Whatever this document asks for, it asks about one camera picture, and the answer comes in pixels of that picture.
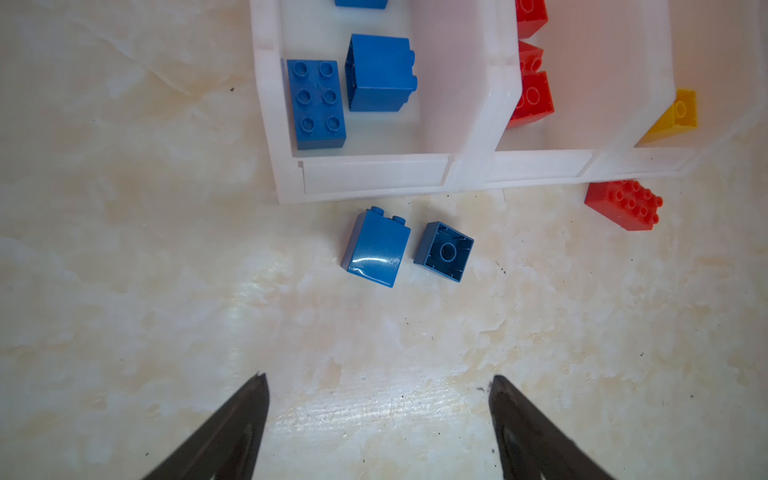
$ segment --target yellow lego brick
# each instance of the yellow lego brick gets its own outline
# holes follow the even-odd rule
[[[662,138],[684,134],[699,126],[696,112],[696,91],[678,90],[677,98],[671,107],[661,115],[659,121],[637,142],[649,144]]]

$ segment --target blue 2x3 brick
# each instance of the blue 2x3 brick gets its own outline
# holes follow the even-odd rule
[[[333,60],[288,60],[287,67],[296,147],[342,147],[346,127],[338,64]]]

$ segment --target upside-down blue brick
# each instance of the upside-down blue brick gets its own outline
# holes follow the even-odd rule
[[[353,34],[346,54],[349,111],[399,111],[416,90],[407,38]]]
[[[413,263],[461,282],[474,243],[443,222],[427,223]]]
[[[336,0],[337,7],[385,8],[388,0]]]
[[[340,148],[346,140],[339,66],[333,60],[288,60],[296,148]]]
[[[341,266],[362,278],[392,287],[410,234],[406,219],[386,218],[384,210],[370,207],[357,216]]]

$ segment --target marble surface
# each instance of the marble surface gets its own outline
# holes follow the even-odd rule
[[[652,233],[583,185],[286,207],[244,0],[9,0],[0,38],[4,478],[140,478],[259,371],[257,478],[501,478],[496,373],[617,478],[768,476],[768,118],[644,182]],[[408,258],[474,237],[461,284],[344,272],[372,204]]]

